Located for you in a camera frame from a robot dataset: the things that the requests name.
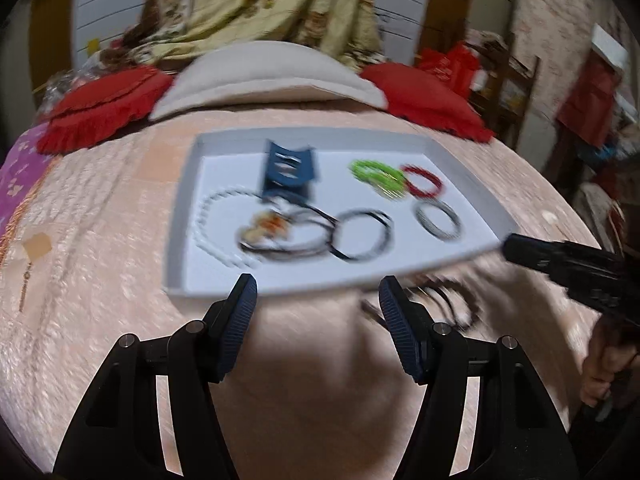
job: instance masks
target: person's hand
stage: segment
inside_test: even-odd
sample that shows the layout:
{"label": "person's hand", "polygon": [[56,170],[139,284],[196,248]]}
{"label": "person's hand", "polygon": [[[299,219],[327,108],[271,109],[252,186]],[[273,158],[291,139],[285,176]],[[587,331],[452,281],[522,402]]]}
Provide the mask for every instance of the person's hand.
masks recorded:
{"label": "person's hand", "polygon": [[600,317],[593,327],[589,353],[582,362],[582,402],[593,408],[609,397],[615,374],[635,364],[640,348],[637,330],[630,331],[607,316]]}

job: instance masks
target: beaded bracelet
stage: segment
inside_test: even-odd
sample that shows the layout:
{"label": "beaded bracelet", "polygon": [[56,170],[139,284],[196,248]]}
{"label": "beaded bracelet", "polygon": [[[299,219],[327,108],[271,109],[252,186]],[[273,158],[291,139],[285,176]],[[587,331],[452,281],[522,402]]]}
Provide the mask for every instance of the beaded bracelet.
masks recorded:
{"label": "beaded bracelet", "polygon": [[406,188],[409,190],[409,193],[411,193],[416,198],[436,198],[442,192],[442,181],[430,171],[419,168],[418,166],[411,165],[401,166],[400,171],[402,171],[403,173],[413,173],[423,176],[424,178],[426,178],[427,180],[431,180],[435,184],[436,189],[427,192],[421,190],[417,186],[414,186],[414,184],[412,184],[411,181],[406,178]]}
{"label": "beaded bracelet", "polygon": [[406,192],[406,179],[402,171],[376,160],[354,160],[349,169],[361,182],[378,188],[388,198],[402,198]]}

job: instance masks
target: yellow sticky note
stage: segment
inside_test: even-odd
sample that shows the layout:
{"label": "yellow sticky note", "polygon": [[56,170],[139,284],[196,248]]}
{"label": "yellow sticky note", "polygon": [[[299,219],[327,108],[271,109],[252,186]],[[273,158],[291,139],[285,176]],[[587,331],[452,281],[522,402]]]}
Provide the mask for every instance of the yellow sticky note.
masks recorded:
{"label": "yellow sticky note", "polygon": [[89,57],[100,50],[100,40],[98,38],[93,38],[89,40],[86,44],[86,53]]}
{"label": "yellow sticky note", "polygon": [[44,233],[33,235],[28,240],[22,242],[22,246],[29,257],[31,263],[50,253],[52,250],[51,238]]}

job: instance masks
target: pink bedspread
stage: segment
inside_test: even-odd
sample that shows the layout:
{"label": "pink bedspread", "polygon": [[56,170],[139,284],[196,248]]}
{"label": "pink bedspread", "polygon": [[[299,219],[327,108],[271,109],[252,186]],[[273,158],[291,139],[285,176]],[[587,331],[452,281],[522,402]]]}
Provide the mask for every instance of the pink bedspread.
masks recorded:
{"label": "pink bedspread", "polygon": [[[594,244],[558,193],[500,142],[475,144],[357,104],[193,112],[67,155],[25,212],[0,274],[0,410],[41,468],[52,467],[82,394],[121,334],[165,336],[206,309],[172,301],[161,288],[174,193],[195,136],[294,124],[431,136],[484,181],[524,234]],[[21,312],[28,264],[21,240],[38,232],[53,250],[33,264]],[[497,253],[437,274],[478,298],[481,322],[469,336],[495,341],[509,333],[520,341],[566,423],[595,314]],[[211,389],[243,480],[393,477],[424,388],[402,371],[389,334],[363,315],[361,297],[328,290],[258,304],[236,368]],[[166,461],[178,470],[166,381],[158,397]],[[477,398],[470,380],[454,472],[468,463]]]}

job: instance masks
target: metal screw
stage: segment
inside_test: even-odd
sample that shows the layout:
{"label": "metal screw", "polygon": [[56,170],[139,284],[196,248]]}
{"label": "metal screw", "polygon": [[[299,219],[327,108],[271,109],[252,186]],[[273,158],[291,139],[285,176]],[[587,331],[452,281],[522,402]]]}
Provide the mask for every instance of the metal screw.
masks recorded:
{"label": "metal screw", "polygon": [[434,323],[433,331],[436,334],[447,335],[448,333],[451,332],[451,327],[446,323]]}
{"label": "metal screw", "polygon": [[129,348],[135,342],[136,336],[134,336],[133,334],[125,334],[123,336],[120,336],[120,339],[118,339],[118,344],[123,348]]}
{"label": "metal screw", "polygon": [[502,339],[502,344],[505,345],[509,350],[513,350],[518,347],[518,341],[516,338],[511,337],[510,335],[504,336]]}
{"label": "metal screw", "polygon": [[187,332],[190,334],[197,334],[204,328],[204,323],[199,319],[195,319],[187,323]]}

